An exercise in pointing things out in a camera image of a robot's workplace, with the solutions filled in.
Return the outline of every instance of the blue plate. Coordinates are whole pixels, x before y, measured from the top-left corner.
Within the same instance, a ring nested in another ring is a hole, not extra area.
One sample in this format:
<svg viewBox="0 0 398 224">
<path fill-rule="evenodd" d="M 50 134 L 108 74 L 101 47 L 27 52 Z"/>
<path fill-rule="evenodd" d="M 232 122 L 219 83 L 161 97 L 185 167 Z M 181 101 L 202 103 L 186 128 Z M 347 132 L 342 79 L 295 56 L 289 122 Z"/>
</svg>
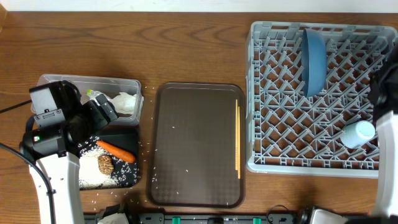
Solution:
<svg viewBox="0 0 398 224">
<path fill-rule="evenodd" d="M 301 44 L 301 63 L 304 66 L 302 79 L 305 82 L 304 96 L 315 96 L 326 82 L 326 45 L 320 32 L 305 29 Z"/>
</svg>

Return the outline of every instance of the orange carrot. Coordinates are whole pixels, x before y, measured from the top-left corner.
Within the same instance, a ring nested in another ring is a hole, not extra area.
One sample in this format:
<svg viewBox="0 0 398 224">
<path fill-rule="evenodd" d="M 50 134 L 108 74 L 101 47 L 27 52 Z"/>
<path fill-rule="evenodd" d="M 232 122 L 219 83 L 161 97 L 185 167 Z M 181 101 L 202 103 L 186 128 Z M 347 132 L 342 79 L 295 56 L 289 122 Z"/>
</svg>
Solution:
<svg viewBox="0 0 398 224">
<path fill-rule="evenodd" d="M 119 147 L 112 146 L 111 144 L 109 144 L 107 142 L 97 141 L 97 145 L 101 146 L 103 149 L 107 150 L 112 155 L 123 160 L 124 162 L 133 163 L 136 160 L 136 157 L 133 154 L 131 154 L 130 152 L 127 152 L 126 150 L 123 150 Z"/>
</svg>

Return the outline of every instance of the green tape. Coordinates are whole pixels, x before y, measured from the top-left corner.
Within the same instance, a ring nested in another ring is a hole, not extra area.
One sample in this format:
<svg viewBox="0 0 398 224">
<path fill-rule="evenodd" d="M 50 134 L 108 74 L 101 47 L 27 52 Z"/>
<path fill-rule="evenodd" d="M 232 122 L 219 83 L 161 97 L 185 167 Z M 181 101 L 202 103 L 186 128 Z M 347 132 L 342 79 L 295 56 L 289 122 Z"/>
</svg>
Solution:
<svg viewBox="0 0 398 224">
<path fill-rule="evenodd" d="M 173 217 L 172 224 L 180 224 L 180 223 L 181 223 L 181 218 L 180 217 Z"/>
<path fill-rule="evenodd" d="M 261 224 L 261 218 L 253 218 L 253 224 Z"/>
</svg>

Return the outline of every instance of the dish rack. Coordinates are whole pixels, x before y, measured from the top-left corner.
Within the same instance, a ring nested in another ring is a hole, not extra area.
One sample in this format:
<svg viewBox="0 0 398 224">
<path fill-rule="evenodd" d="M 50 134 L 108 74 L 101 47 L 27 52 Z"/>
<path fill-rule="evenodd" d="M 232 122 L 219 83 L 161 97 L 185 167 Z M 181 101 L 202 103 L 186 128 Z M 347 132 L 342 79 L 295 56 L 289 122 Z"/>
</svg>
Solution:
<svg viewBox="0 0 398 224">
<path fill-rule="evenodd" d="M 323 90 L 304 97 L 303 30 L 322 33 L 327 75 Z M 246 165 L 251 172 L 377 178 L 377 136 L 357 149 L 342 128 L 372 122 L 369 81 L 397 40 L 394 28 L 254 22 L 246 52 Z"/>
</svg>

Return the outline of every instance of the black cable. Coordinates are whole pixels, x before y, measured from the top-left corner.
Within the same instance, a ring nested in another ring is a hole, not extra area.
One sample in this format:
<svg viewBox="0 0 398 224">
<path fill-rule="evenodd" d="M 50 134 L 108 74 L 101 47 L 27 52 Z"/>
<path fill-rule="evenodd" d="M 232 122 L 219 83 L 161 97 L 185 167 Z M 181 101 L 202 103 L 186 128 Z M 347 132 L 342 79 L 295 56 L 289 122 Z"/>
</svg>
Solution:
<svg viewBox="0 0 398 224">
<path fill-rule="evenodd" d="M 53 192 L 51 191 L 51 185 L 49 180 L 44 176 L 43 172 L 35 165 L 33 164 L 28 158 L 26 158 L 24 155 L 21 153 L 17 152 L 15 149 L 6 146 L 3 143 L 0 143 L 0 147 L 13 153 L 15 156 L 21 158 L 23 161 L 28 163 L 33 169 L 36 170 L 36 172 L 40 175 L 40 177 L 43 179 L 45 187 L 47 188 L 47 196 L 49 196 L 49 204 L 50 204 L 50 217 L 51 217 L 51 224 L 55 224 L 55 214 L 54 214 L 54 201 L 53 201 Z"/>
<path fill-rule="evenodd" d="M 270 213 L 273 209 L 275 209 L 275 208 L 277 208 L 277 207 L 285 208 L 288 212 L 290 212 L 290 210 L 289 210 L 288 208 L 286 208 L 285 205 L 274 205 L 274 206 L 273 206 L 270 210 L 268 210 L 268 212 L 267 212 L 267 222 L 268 222 L 269 224 L 273 224 L 273 222 L 272 222 L 271 220 L 268 219 L 268 215 L 269 215 L 269 213 Z"/>
<path fill-rule="evenodd" d="M 7 111 L 10 111 L 12 109 L 15 109 L 15 108 L 20 107 L 20 106 L 24 106 L 25 104 L 28 104 L 28 103 L 31 103 L 31 102 L 32 102 L 32 100 L 28 100 L 28 101 L 25 101 L 23 103 L 19 103 L 19 104 L 14 105 L 14 106 L 10 106 L 10 107 L 8 107 L 6 109 L 1 110 L 0 113 L 4 113 L 4 112 L 7 112 Z"/>
</svg>

